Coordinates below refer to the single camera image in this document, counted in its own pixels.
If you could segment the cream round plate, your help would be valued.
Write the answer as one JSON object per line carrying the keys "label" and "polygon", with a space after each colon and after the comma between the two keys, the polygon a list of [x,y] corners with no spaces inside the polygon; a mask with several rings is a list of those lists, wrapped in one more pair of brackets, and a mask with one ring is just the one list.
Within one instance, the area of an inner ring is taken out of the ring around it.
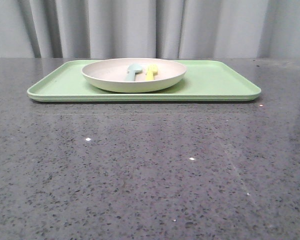
{"label": "cream round plate", "polygon": [[[142,66],[142,73],[135,75],[135,81],[125,81],[127,68],[131,64]],[[150,64],[157,64],[158,73],[154,80],[146,81]],[[173,60],[158,58],[115,58],[96,61],[85,65],[81,73],[89,84],[106,91],[117,93],[147,93],[174,86],[182,80],[187,67]]]}

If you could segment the yellow plastic fork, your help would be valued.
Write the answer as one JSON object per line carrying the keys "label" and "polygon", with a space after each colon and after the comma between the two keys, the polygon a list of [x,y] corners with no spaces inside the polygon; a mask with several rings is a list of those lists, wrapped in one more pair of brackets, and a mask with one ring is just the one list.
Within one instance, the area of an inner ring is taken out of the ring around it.
{"label": "yellow plastic fork", "polygon": [[147,66],[145,80],[146,81],[153,81],[155,79],[155,75],[158,74],[158,65],[157,64],[150,64]]}

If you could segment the grey curtain backdrop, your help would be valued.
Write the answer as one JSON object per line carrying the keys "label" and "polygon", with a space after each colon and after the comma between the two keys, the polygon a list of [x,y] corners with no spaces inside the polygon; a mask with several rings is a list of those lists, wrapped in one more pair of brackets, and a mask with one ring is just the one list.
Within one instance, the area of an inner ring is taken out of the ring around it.
{"label": "grey curtain backdrop", "polygon": [[300,0],[0,0],[0,58],[300,58]]}

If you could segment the light blue plastic spoon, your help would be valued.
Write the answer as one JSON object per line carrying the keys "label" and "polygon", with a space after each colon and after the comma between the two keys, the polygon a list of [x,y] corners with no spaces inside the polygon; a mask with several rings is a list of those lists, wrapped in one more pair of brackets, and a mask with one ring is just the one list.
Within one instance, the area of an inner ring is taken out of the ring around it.
{"label": "light blue plastic spoon", "polygon": [[128,66],[126,77],[124,79],[125,82],[134,82],[136,79],[136,75],[143,72],[143,68],[138,63],[133,63]]}

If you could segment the green rectangular tray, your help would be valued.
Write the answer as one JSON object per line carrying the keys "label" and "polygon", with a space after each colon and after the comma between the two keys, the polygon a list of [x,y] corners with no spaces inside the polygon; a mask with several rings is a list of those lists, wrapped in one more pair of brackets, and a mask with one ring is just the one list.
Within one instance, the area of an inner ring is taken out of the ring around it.
{"label": "green rectangular tray", "polygon": [[115,93],[99,89],[84,78],[82,68],[92,60],[68,61],[27,90],[38,102],[245,102],[261,89],[220,61],[183,60],[184,78],[169,88],[149,93]]}

